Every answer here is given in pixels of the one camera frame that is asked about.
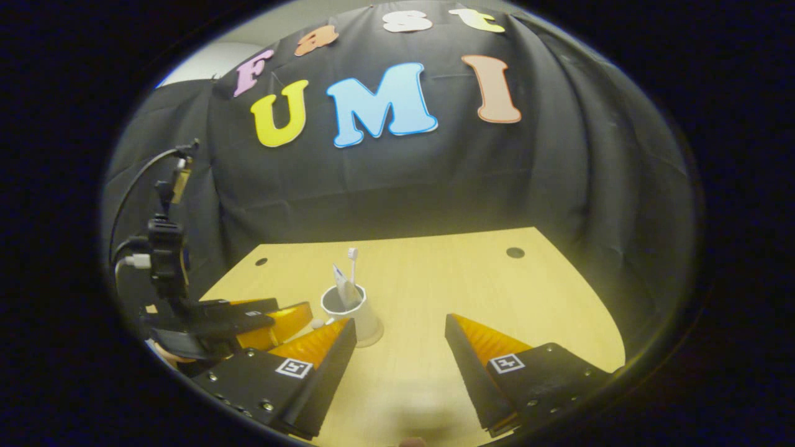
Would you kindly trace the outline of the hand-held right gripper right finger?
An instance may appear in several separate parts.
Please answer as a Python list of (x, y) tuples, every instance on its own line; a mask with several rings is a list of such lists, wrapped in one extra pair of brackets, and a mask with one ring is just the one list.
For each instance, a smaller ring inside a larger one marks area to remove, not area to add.
[(611, 378), (557, 343), (531, 347), (459, 314), (446, 316), (445, 339), (479, 424), (493, 438), (542, 429)]

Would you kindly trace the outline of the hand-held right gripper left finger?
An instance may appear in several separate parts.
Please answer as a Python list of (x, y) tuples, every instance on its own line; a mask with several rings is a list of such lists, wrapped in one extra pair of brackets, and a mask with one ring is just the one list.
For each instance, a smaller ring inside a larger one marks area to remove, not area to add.
[(233, 354), (193, 382), (264, 427), (315, 438), (356, 343), (355, 321), (343, 318), (269, 351)]

